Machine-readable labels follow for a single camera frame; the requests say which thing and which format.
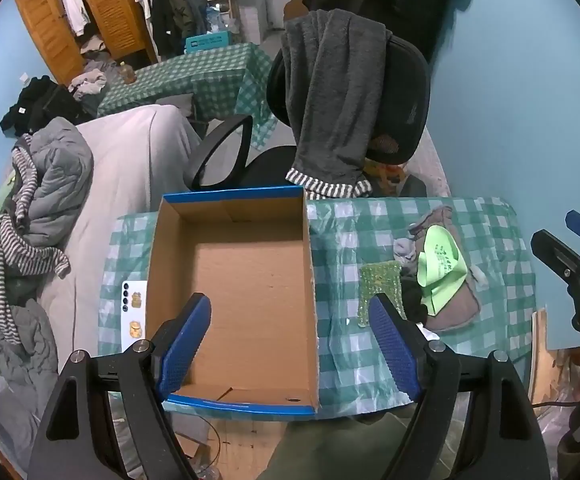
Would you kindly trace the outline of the brown fuzzy sock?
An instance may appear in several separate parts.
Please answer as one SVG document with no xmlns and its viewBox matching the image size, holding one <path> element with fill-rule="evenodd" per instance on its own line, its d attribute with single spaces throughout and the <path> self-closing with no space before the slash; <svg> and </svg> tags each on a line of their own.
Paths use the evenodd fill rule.
<svg viewBox="0 0 580 480">
<path fill-rule="evenodd" d="M 435 333 L 467 326 L 480 313 L 473 273 L 463 255 L 450 206 L 429 211 L 409 228 L 417 256 L 416 278 Z"/>
</svg>

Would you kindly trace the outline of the green sparkly dish cloth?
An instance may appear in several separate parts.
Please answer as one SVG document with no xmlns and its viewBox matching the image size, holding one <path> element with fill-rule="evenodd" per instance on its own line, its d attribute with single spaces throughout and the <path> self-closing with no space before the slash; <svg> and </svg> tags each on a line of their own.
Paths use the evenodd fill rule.
<svg viewBox="0 0 580 480">
<path fill-rule="evenodd" d="M 359 270 L 359 306 L 357 322 L 361 328 L 369 326 L 369 301 L 385 294 L 401 316 L 405 316 L 401 296 L 401 264 L 395 260 L 367 263 Z"/>
</svg>

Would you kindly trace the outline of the light green microfiber cloth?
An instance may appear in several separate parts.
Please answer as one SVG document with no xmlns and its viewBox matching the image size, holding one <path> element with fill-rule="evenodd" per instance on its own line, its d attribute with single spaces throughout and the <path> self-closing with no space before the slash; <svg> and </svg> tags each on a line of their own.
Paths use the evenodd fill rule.
<svg viewBox="0 0 580 480">
<path fill-rule="evenodd" d="M 443 226 L 430 226 L 418 257 L 417 281 L 428 315 L 438 315 L 459 292 L 468 266 L 452 234 Z"/>
</svg>

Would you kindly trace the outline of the light grey knit sock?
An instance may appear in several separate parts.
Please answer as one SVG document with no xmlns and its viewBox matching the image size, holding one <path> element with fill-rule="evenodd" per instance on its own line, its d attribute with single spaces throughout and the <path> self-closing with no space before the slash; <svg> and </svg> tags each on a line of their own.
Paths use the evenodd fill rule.
<svg viewBox="0 0 580 480">
<path fill-rule="evenodd" d="M 418 253 L 415 241 L 408 237 L 396 238 L 393 243 L 394 259 L 401 265 L 401 273 L 416 275 Z"/>
</svg>

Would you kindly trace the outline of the black sock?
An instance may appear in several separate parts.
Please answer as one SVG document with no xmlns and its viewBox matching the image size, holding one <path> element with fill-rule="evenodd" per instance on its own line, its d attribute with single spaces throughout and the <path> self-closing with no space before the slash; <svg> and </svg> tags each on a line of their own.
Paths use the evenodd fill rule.
<svg viewBox="0 0 580 480">
<path fill-rule="evenodd" d="M 427 306 L 422 301 L 422 287 L 413 276 L 401 278 L 401 302 L 407 320 L 427 324 Z"/>
</svg>

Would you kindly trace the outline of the white sticker card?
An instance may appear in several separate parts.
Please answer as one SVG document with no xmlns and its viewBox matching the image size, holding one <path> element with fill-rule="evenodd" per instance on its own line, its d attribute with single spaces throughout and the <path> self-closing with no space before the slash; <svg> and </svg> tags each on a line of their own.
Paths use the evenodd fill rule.
<svg viewBox="0 0 580 480">
<path fill-rule="evenodd" d="M 121 349 L 130 348 L 145 338 L 147 282 L 124 281 L 121 287 Z"/>
</svg>

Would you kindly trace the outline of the blue cardboard box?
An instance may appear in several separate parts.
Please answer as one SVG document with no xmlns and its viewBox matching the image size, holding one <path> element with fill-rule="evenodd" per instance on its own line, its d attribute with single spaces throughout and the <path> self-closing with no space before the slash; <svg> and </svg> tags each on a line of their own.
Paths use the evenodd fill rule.
<svg viewBox="0 0 580 480">
<path fill-rule="evenodd" d="M 319 409 L 315 280 L 303 188 L 166 194 L 156 218 L 145 336 L 196 292 L 167 400 L 214 417 L 313 418 Z"/>
</svg>

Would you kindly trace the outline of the orange snack bag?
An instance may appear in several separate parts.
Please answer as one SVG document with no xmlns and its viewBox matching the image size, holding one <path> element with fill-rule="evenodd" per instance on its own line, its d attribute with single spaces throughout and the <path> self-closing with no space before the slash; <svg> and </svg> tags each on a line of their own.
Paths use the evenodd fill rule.
<svg viewBox="0 0 580 480">
<path fill-rule="evenodd" d="M 365 159 L 365 166 L 363 172 L 369 180 L 390 188 L 403 184 L 407 177 L 407 171 L 403 165 L 383 164 L 383 162 L 376 162 L 370 158 Z"/>
</svg>

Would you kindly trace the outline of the striped grey white garment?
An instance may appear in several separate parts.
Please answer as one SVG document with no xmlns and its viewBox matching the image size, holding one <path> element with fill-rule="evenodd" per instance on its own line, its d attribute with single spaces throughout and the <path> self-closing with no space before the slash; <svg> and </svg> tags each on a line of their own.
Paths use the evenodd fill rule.
<svg viewBox="0 0 580 480">
<path fill-rule="evenodd" d="M 6 271 L 22 276 L 54 272 L 64 278 L 70 270 L 68 257 L 57 247 L 35 247 L 23 237 L 28 210 L 37 188 L 37 169 L 27 148 L 12 150 L 14 185 L 0 211 L 0 330 L 8 344 L 20 346 L 21 338 L 7 300 Z"/>
</svg>

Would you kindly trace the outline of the black office chair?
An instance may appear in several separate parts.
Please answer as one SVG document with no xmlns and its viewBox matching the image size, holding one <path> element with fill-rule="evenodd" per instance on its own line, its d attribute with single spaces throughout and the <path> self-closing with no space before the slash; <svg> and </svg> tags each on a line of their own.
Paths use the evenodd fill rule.
<svg viewBox="0 0 580 480">
<path fill-rule="evenodd" d="M 293 132 L 281 157 L 249 155 L 253 119 L 233 115 L 193 152 L 183 182 L 199 191 L 202 167 L 233 130 L 241 145 L 220 188 L 286 185 L 312 200 L 382 196 L 390 174 L 416 151 L 427 121 L 429 64 L 379 22 L 318 11 L 285 26 L 266 102 Z"/>
</svg>

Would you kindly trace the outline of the far green checkered table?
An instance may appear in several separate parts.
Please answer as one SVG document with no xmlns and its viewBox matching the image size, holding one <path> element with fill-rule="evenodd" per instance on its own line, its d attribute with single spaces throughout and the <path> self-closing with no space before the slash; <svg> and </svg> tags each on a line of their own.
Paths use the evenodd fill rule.
<svg viewBox="0 0 580 480">
<path fill-rule="evenodd" d="M 191 94 L 201 120 L 251 116 L 251 148 L 261 152 L 277 125 L 266 96 L 271 66 L 273 60 L 249 42 L 175 56 L 137 70 L 131 84 L 122 79 L 111 82 L 97 115 L 153 104 L 167 96 Z"/>
</svg>

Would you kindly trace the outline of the black clothes pile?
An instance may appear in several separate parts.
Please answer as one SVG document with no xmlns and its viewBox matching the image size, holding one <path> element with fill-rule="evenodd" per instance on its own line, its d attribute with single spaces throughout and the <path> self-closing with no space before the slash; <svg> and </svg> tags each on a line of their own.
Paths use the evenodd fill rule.
<svg viewBox="0 0 580 480">
<path fill-rule="evenodd" d="M 68 88 L 48 76 L 33 77 L 0 121 L 0 128 L 5 136 L 18 138 L 43 129 L 56 117 L 66 118 L 73 125 L 94 119 Z"/>
</svg>

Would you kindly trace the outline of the dark grey striped-cuff garment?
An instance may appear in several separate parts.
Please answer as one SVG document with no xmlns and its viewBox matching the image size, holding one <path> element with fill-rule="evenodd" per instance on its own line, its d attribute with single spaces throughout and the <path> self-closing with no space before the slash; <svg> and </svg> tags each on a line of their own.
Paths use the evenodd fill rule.
<svg viewBox="0 0 580 480">
<path fill-rule="evenodd" d="M 312 200 L 372 191 L 363 166 L 391 36 L 383 24 L 344 10 L 311 11 L 285 25 L 285 108 L 296 142 L 287 180 Z"/>
</svg>

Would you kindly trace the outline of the hanging dark jackets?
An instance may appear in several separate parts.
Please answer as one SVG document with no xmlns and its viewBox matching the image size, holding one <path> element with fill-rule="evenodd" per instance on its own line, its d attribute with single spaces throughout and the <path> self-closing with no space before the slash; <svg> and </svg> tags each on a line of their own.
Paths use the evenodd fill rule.
<svg viewBox="0 0 580 480">
<path fill-rule="evenodd" d="M 135 0 L 159 61 L 185 53 L 188 38 L 209 31 L 207 0 Z"/>
</svg>

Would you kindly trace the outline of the wooden louvered wardrobe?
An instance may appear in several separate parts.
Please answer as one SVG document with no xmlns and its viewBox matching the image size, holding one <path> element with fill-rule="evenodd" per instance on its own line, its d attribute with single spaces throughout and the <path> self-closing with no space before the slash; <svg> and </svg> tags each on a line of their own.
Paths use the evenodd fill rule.
<svg viewBox="0 0 580 480">
<path fill-rule="evenodd" d="M 65 86 L 84 70 L 92 41 L 135 68 L 156 61 L 136 0 L 14 0 L 25 28 L 55 81 Z"/>
</svg>

